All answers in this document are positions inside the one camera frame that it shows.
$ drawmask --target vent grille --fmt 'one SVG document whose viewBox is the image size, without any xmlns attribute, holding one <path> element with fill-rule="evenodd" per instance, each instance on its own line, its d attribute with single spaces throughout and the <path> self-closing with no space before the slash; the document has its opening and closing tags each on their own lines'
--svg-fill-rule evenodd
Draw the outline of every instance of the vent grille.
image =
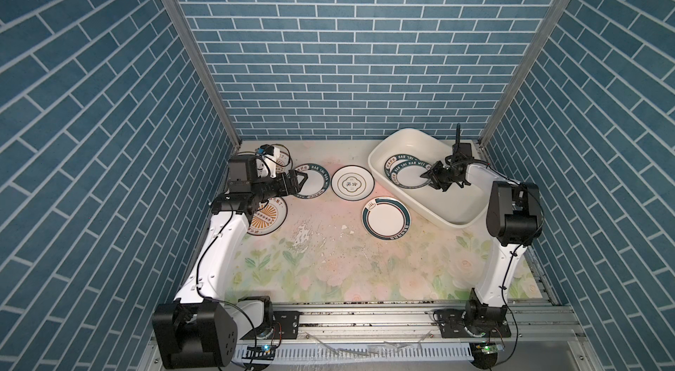
<svg viewBox="0 0 675 371">
<path fill-rule="evenodd" d="M 234 354 L 235 362 L 242 362 L 247 355 L 246 348 L 252 345 L 238 345 Z M 464 361 L 473 360 L 469 344 L 460 342 L 438 342 L 423 345 L 415 344 L 396 347 L 387 343 L 332 343 L 331 349 L 322 345 L 306 343 L 283 343 L 277 349 L 275 365 L 302 364 L 349 364 L 354 362 L 405 362 L 405 361 Z M 269 364 L 266 359 L 254 359 L 256 364 Z"/>
</svg>

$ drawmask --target table surface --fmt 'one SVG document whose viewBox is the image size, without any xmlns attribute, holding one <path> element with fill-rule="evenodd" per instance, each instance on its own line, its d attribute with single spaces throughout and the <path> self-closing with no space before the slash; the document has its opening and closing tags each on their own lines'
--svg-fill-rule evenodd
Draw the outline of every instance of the table surface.
<svg viewBox="0 0 675 371">
<path fill-rule="evenodd" d="M 348 164 L 367 169 L 368 155 L 380 143 L 276 142 L 289 148 L 295 166 L 320 164 L 331 176 Z M 244 142 L 241 151 L 266 143 L 274 142 Z M 361 223 L 363 207 L 376 196 L 392 195 L 375 183 L 373 193 L 361 201 L 342 200 L 330 188 L 309 200 L 284 198 L 288 216 L 278 230 L 244 237 L 225 298 L 269 295 L 274 302 L 467 299 L 481 277 L 491 245 L 485 226 L 441 230 L 409 209 L 408 232 L 399 240 L 380 240 Z M 525 260 L 516 269 L 508 296 L 541 298 Z"/>
</svg>

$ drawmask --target white plastic basin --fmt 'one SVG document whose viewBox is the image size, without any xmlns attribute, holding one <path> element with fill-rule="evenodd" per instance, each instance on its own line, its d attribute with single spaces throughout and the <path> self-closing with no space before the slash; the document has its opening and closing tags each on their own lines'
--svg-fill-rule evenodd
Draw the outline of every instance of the white plastic basin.
<svg viewBox="0 0 675 371">
<path fill-rule="evenodd" d="M 411 207 L 441 229 L 466 227 L 473 224 L 487 209 L 489 194 L 477 185 L 459 188 L 455 183 L 446 191 L 426 186 L 415 190 L 399 188 L 384 174 L 384 164 L 394 155 L 412 155 L 431 164 L 442 161 L 452 154 L 453 140 L 443 142 L 414 128 L 396 131 L 373 150 L 368 156 L 368 166 L 375 180 L 392 192 L 407 207 Z M 470 140 L 471 151 L 477 156 L 476 147 Z"/>
</svg>

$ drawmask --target blue brick wall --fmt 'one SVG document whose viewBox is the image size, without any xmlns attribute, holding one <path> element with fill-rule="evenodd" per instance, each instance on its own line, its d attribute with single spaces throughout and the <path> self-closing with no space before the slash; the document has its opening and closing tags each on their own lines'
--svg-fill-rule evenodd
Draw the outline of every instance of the blue brick wall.
<svg viewBox="0 0 675 371">
<path fill-rule="evenodd" d="M 0 0 L 0 370 L 127 370 L 231 144 L 159 0 Z"/>
<path fill-rule="evenodd" d="M 551 0 L 181 0 L 244 138 L 477 138 Z"/>
<path fill-rule="evenodd" d="M 675 0 L 571 0 L 489 143 L 604 367 L 673 370 Z"/>
</svg>

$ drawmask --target plate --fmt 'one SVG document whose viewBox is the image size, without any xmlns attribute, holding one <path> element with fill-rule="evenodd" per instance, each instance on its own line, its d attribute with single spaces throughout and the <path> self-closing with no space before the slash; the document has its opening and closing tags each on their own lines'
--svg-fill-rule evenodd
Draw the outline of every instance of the plate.
<svg viewBox="0 0 675 371">
<path fill-rule="evenodd" d="M 318 164 L 301 164 L 295 170 L 307 174 L 307 181 L 302 186 L 302 191 L 294 194 L 298 198 L 316 198 L 326 192 L 331 184 L 331 175 L 323 166 Z"/>
<path fill-rule="evenodd" d="M 403 163 L 404 161 L 409 161 L 409 160 L 415 161 L 415 160 L 419 160 L 419 159 L 417 157 L 411 156 L 411 155 L 394 155 L 394 156 L 389 157 L 384 164 L 384 174 L 387 176 L 387 179 L 388 180 L 392 179 L 392 168 L 394 166 L 397 166 L 397 165 Z"/>
<path fill-rule="evenodd" d="M 377 197 L 368 201 L 361 215 L 363 226 L 381 240 L 397 240 L 410 228 L 410 213 L 401 201 Z"/>
<path fill-rule="evenodd" d="M 286 201 L 281 197 L 270 198 L 267 206 L 253 215 L 248 233 L 256 236 L 272 233 L 279 229 L 287 215 Z"/>
<path fill-rule="evenodd" d="M 333 173 L 333 192 L 342 200 L 359 201 L 371 195 L 375 180 L 367 169 L 361 166 L 345 166 Z"/>
<path fill-rule="evenodd" d="M 391 181 L 399 188 L 413 190 L 427 186 L 431 180 L 420 178 L 420 175 L 431 169 L 431 164 L 425 161 L 404 161 L 392 168 Z"/>
</svg>

